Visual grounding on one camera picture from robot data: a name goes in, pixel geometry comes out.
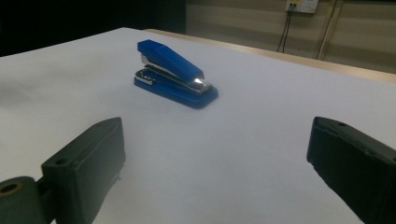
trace blue stapler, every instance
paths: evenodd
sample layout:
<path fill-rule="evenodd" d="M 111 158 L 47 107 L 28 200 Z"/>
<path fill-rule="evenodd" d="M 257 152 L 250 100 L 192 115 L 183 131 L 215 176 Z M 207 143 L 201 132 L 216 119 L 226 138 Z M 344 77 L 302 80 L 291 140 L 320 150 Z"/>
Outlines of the blue stapler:
<path fill-rule="evenodd" d="M 193 108 L 202 108 L 218 96 L 201 69 L 165 45 L 145 40 L 137 43 L 137 50 L 145 68 L 136 72 L 136 86 Z"/>

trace power cord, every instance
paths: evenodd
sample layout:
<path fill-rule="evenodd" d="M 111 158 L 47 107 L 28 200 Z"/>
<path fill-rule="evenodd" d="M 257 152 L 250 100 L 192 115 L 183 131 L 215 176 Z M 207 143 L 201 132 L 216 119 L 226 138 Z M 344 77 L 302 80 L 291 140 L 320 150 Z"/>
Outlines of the power cord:
<path fill-rule="evenodd" d="M 282 36 L 280 37 L 279 45 L 277 46 L 276 52 L 279 52 L 280 46 L 282 46 L 282 42 L 283 42 L 282 53 L 285 52 L 285 45 L 286 45 L 286 39 L 288 38 L 288 33 L 289 33 L 291 14 L 293 13 L 293 10 L 295 7 L 296 7 L 295 4 L 290 4 L 290 6 L 289 6 L 288 16 L 287 16 L 286 22 L 285 22 L 285 27 L 283 28 L 283 33 L 282 33 Z"/>

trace table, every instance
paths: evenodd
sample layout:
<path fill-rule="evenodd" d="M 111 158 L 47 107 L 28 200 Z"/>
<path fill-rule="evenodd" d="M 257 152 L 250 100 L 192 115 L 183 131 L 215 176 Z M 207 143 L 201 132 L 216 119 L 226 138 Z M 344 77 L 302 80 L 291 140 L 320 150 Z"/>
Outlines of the table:
<path fill-rule="evenodd" d="M 137 88 L 145 39 L 203 69 L 219 98 L 196 110 Z M 380 75 L 387 80 L 127 28 L 7 56 L 0 176 L 38 179 L 56 151 L 120 116 L 127 162 L 94 223 L 362 223 L 305 155 L 315 116 L 396 148 L 396 85 Z"/>

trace electrical outlet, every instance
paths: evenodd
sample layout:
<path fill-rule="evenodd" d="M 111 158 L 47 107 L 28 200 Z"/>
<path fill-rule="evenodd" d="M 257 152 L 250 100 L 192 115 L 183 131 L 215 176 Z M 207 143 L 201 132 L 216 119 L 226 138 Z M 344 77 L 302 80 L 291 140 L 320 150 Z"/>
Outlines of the electrical outlet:
<path fill-rule="evenodd" d="M 286 0 L 286 10 L 294 5 L 293 12 L 315 13 L 318 6 L 318 0 Z"/>

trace beige wall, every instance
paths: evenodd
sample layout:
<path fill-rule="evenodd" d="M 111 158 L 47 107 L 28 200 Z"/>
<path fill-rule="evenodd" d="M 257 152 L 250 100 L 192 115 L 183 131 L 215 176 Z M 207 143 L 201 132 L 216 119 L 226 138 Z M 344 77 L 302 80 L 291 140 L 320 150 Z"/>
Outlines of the beige wall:
<path fill-rule="evenodd" d="M 335 2 L 339 17 L 333 13 L 325 40 Z M 187 35 L 276 51 L 285 5 L 285 0 L 188 0 Z M 307 58 L 321 52 L 325 61 L 396 74 L 396 3 L 319 0 L 314 15 L 292 15 L 285 52 Z"/>

